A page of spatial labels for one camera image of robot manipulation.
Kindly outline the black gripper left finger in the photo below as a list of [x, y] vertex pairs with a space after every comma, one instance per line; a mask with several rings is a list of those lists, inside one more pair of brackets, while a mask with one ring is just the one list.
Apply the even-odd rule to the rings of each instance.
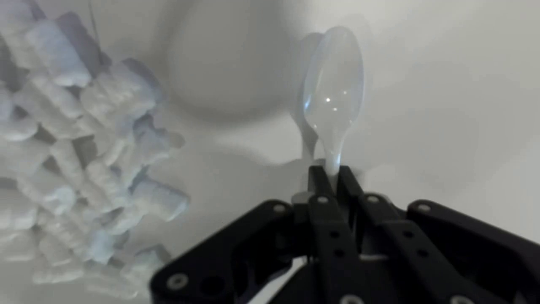
[[332, 304], [329, 281], [339, 266], [358, 262], [347, 218], [320, 166], [307, 174], [300, 203], [268, 200], [175, 257], [148, 283], [152, 304], [248, 304], [295, 259], [307, 266], [271, 304], [312, 299]]

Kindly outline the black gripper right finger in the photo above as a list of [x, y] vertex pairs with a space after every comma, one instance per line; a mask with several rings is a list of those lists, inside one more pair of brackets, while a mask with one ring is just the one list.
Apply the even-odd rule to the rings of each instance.
[[339, 169], [352, 240], [408, 276], [417, 304], [540, 304], [540, 245], [430, 200], [405, 210]]

